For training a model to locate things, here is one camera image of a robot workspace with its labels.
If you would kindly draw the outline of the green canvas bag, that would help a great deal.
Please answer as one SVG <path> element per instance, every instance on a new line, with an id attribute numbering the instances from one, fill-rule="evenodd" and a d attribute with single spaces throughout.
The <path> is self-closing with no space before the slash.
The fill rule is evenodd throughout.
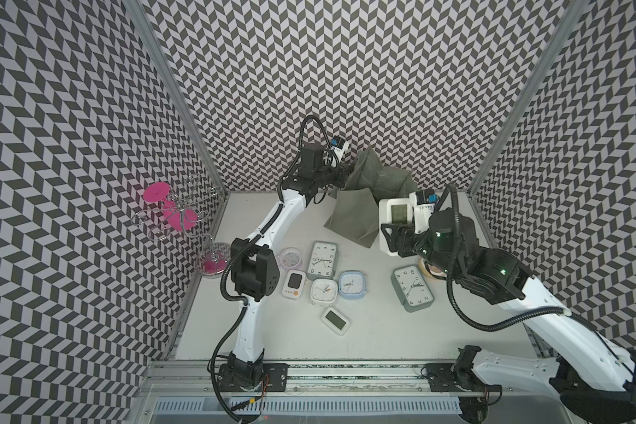
<path id="1" fill-rule="evenodd" d="M 372 247 L 380 233 L 378 202 L 406 198 L 417 189 L 411 171 L 383 165 L 379 155 L 366 148 L 358 153 L 346 186 L 337 191 L 324 227 L 361 247 Z"/>

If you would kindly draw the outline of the white timer with orange buttons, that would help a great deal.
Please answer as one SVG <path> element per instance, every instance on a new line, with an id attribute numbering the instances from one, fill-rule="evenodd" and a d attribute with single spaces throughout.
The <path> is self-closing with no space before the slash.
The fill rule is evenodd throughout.
<path id="1" fill-rule="evenodd" d="M 307 275 L 301 270 L 289 270 L 281 294 L 289 300 L 299 300 L 306 285 Z"/>

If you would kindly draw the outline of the tall white digital clock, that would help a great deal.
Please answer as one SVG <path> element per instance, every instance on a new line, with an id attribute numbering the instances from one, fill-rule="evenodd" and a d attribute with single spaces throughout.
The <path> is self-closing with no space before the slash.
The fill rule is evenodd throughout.
<path id="1" fill-rule="evenodd" d="M 413 225 L 413 208 L 409 198 L 382 199 L 379 201 L 379 240 L 380 248 L 389 256 L 398 256 L 395 244 L 387 244 L 380 225 L 384 223 Z"/>

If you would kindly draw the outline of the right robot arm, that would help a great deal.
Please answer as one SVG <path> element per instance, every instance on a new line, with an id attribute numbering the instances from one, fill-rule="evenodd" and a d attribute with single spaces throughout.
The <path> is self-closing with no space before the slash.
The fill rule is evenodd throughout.
<path id="1" fill-rule="evenodd" d="M 431 273 L 445 281 L 454 311 L 459 311 L 454 290 L 461 287 L 507 312 L 492 324 L 461 313 L 470 327 L 498 332 L 523 324 L 555 351 L 552 358 L 531 360 L 464 346 L 452 365 L 425 367 L 432 390 L 481 392 L 484 397 L 473 404 L 477 418 L 487 413 L 491 392 L 515 388 L 555 399 L 589 423 L 636 420 L 636 350 L 609 341 L 513 254 L 483 247 L 473 220 L 460 213 L 455 185 L 442 194 L 429 189 L 381 200 L 379 227 L 385 254 L 420 259 L 420 266 L 392 275 L 404 309 L 429 305 L 423 276 Z"/>

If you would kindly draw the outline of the white square analog clock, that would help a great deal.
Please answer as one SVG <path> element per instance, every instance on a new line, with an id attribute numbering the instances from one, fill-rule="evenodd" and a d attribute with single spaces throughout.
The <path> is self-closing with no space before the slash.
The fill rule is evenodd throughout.
<path id="1" fill-rule="evenodd" d="M 337 282 L 332 279 L 318 278 L 311 284 L 310 300 L 314 305 L 329 307 L 336 303 Z"/>

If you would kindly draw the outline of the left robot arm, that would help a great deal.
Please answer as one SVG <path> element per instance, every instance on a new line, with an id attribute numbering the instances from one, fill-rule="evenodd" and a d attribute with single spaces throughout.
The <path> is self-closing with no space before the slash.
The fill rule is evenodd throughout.
<path id="1" fill-rule="evenodd" d="M 226 380 L 246 389 L 264 381 L 261 307 L 280 283 L 277 245 L 319 191 L 346 184 L 348 170 L 341 159 L 348 148 L 345 139 L 328 136 L 318 116 L 303 118 L 298 153 L 277 183 L 275 208 L 249 236 L 231 243 L 220 292 L 225 300 L 240 304 L 240 314 L 217 343 L 208 364 L 216 389 Z"/>

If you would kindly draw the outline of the blue square alarm clock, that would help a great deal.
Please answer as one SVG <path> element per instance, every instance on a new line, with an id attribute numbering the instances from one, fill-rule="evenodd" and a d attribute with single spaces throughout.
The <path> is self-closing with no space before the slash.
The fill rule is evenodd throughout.
<path id="1" fill-rule="evenodd" d="M 346 300 L 362 299 L 367 292 L 367 279 L 359 271 L 346 271 L 339 277 L 338 289 Z"/>

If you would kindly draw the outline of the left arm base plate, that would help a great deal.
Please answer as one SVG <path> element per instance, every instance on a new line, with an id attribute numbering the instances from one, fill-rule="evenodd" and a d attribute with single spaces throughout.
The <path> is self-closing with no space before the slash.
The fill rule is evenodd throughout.
<path id="1" fill-rule="evenodd" d="M 215 383 L 222 392 L 284 392 L 289 365 L 281 362 L 256 364 L 236 362 L 219 368 Z"/>

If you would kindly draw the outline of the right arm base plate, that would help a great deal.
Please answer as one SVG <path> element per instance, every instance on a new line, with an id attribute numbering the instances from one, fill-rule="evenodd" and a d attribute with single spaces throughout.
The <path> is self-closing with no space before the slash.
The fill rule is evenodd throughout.
<path id="1" fill-rule="evenodd" d="M 483 383 L 472 371 L 463 369 L 456 371 L 450 362 L 427 363 L 422 367 L 420 375 L 427 381 L 432 392 L 476 392 L 481 394 L 503 392 L 501 385 Z"/>

